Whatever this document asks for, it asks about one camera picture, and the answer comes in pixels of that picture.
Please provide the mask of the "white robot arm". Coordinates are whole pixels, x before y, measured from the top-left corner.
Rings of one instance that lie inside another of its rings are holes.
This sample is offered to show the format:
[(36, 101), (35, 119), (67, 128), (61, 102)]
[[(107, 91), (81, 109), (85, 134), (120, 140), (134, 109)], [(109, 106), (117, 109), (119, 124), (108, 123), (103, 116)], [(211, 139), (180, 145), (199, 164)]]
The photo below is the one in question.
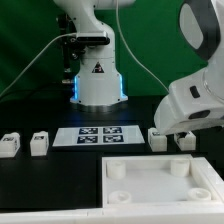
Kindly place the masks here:
[[(75, 42), (85, 49), (71, 101), (88, 108), (125, 101), (115, 65), (114, 31), (94, 12), (127, 7), (136, 0), (53, 1), (71, 18)], [(178, 22), (187, 42), (208, 65), (170, 84), (154, 115), (162, 135), (224, 125), (224, 0), (184, 0)]]

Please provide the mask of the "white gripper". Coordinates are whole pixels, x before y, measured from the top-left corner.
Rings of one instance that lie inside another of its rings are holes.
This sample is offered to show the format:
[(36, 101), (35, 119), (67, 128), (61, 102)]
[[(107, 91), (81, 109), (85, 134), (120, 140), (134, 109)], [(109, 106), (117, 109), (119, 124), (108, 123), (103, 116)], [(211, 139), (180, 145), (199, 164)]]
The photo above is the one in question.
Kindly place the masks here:
[(170, 84), (154, 115), (161, 135), (224, 125), (224, 102), (211, 93), (204, 73), (201, 69)]

